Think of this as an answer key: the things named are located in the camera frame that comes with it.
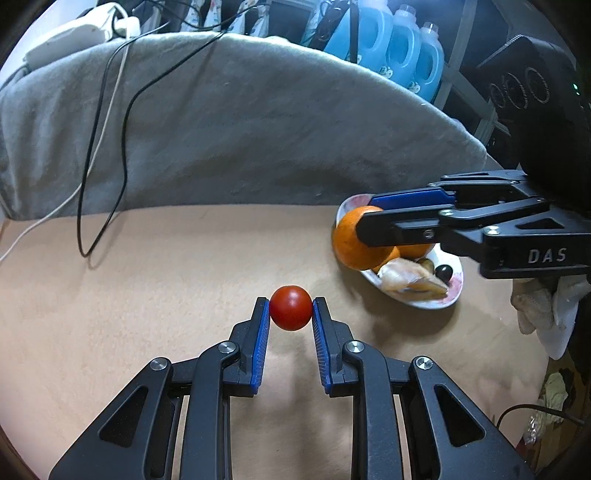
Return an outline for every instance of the gray cloth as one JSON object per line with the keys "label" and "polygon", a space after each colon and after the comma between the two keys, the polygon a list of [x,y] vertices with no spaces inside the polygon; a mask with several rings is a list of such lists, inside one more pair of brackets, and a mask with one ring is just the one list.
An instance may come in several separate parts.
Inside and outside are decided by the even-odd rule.
{"label": "gray cloth", "polygon": [[[109,211],[117,198],[122,118],[132,95],[209,38],[152,35],[131,47],[84,213]],[[80,183],[100,80],[118,44],[54,62],[0,92],[0,203],[10,218],[40,218]],[[318,51],[229,34],[139,97],[127,138],[126,209],[338,205],[355,193],[498,168],[445,114],[375,73]],[[75,211],[76,201],[60,214]]]}

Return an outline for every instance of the orange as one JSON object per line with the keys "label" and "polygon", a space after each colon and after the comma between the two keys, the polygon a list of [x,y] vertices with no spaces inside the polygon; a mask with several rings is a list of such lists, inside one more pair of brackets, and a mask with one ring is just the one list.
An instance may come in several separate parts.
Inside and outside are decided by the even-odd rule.
{"label": "orange", "polygon": [[380,265],[378,265],[375,268],[372,268],[372,270],[374,271],[374,273],[379,272],[379,269],[382,268],[386,263],[388,263],[390,260],[394,260],[395,258],[399,258],[400,257],[400,250],[398,250],[398,247],[394,247],[392,249],[392,251],[390,252],[390,254],[388,255],[388,258],[386,260],[384,260]]}
{"label": "orange", "polygon": [[373,206],[358,207],[348,212],[333,232],[332,244],[336,258],[354,270],[370,270],[381,265],[394,247],[368,247],[357,238],[355,227],[366,212],[381,212]]}
{"label": "orange", "polygon": [[427,255],[431,249],[433,248],[433,244],[418,244],[418,245],[399,245],[398,250],[400,251],[400,256],[402,258],[406,258],[408,260],[415,260],[417,258],[424,257]]}

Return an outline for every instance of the cherry tomato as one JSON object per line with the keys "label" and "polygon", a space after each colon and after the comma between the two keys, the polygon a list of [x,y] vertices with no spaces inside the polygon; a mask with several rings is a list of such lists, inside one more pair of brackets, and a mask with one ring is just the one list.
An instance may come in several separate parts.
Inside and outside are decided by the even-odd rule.
{"label": "cherry tomato", "polygon": [[299,330],[305,327],[312,317],[312,299],[303,288],[287,285],[278,288],[272,295],[269,313],[279,328]]}

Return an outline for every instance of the plate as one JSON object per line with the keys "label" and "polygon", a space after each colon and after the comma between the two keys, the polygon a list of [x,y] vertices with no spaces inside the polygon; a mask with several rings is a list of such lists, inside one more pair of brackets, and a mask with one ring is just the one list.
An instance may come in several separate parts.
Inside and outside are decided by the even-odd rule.
{"label": "plate", "polygon": [[[369,193],[361,193],[359,195],[353,195],[346,199],[343,203],[340,204],[339,210],[336,212],[336,223],[341,221],[341,219],[345,216],[347,212],[350,212],[357,207],[362,207],[368,205],[371,201],[373,195]],[[394,291],[385,291],[382,290],[382,280],[371,270],[362,271],[361,274],[370,282],[374,287],[378,288],[379,290],[383,291],[389,297],[392,297],[395,300],[398,300],[401,303],[405,303],[406,305],[410,305],[412,307],[416,307],[418,309],[423,310],[441,310],[453,305],[457,302],[457,299],[460,297],[460,293],[462,293],[462,288],[464,286],[464,271],[462,270],[462,263],[460,262],[460,258],[448,254],[441,250],[439,244],[436,244],[435,247],[426,255],[426,258],[433,262],[433,265],[437,267],[438,265],[449,265],[453,269],[453,276],[449,282],[449,290],[447,291],[447,295],[443,299],[437,300],[409,300],[408,295],[400,295]]]}

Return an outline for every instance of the black olive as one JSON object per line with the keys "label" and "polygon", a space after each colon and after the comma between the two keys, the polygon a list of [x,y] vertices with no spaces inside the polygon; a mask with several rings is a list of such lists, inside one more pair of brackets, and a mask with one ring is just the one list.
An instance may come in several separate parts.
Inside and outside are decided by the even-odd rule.
{"label": "black olive", "polygon": [[449,285],[449,281],[452,279],[453,275],[453,268],[449,265],[439,265],[435,269],[435,276],[445,283],[445,285]]}

